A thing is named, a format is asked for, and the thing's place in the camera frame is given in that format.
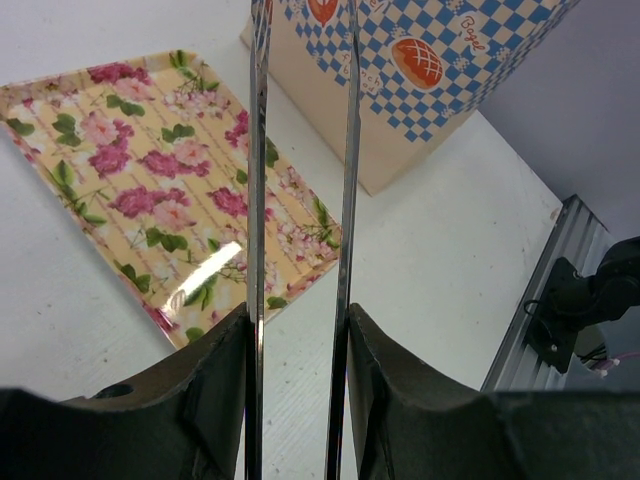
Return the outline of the blue checkered paper bag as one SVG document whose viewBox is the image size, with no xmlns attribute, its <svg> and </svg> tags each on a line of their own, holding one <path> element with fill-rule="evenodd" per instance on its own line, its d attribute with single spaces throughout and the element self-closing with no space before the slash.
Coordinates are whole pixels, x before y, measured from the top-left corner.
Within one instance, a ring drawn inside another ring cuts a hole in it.
<svg viewBox="0 0 640 480">
<path fill-rule="evenodd" d="M 377 194 L 445 141 L 572 9 L 569 1 L 358 5 L 359 182 Z M 344 1 L 277 1 L 269 72 L 338 155 L 351 64 Z"/>
</svg>

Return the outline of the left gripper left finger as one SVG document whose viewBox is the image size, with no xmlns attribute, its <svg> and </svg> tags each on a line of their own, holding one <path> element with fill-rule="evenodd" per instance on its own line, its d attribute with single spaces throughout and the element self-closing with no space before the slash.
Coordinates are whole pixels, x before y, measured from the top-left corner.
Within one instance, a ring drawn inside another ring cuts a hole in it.
<svg viewBox="0 0 640 480">
<path fill-rule="evenodd" d="M 90 398 L 2 389 L 2 478 L 233 478 L 247 327 L 238 305 L 200 339 Z"/>
</svg>

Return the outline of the metal serving tongs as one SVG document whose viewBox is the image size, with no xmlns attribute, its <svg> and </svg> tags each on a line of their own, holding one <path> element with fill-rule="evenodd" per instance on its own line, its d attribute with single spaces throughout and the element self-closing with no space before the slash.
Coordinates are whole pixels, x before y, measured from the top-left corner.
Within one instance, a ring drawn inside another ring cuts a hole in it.
<svg viewBox="0 0 640 480">
<path fill-rule="evenodd" d="M 349 306 L 361 138 L 361 55 L 358 3 L 349 1 L 347 9 L 349 12 L 350 77 L 341 210 L 342 232 L 324 466 L 324 475 L 327 479 L 341 477 Z M 246 479 L 261 479 L 263 477 L 266 114 L 272 12 L 273 7 L 269 1 L 253 1 L 251 3 L 246 302 L 250 333 L 246 340 L 247 400 L 244 437 L 244 477 Z"/>
</svg>

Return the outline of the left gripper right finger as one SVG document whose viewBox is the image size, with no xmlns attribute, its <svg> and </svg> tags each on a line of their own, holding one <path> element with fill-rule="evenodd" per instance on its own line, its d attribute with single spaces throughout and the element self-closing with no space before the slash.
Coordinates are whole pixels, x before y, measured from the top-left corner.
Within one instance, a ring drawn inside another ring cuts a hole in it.
<svg viewBox="0 0 640 480">
<path fill-rule="evenodd" d="M 638 478 L 638 394 L 479 392 L 402 347 L 360 305 L 349 316 L 359 478 Z"/>
</svg>

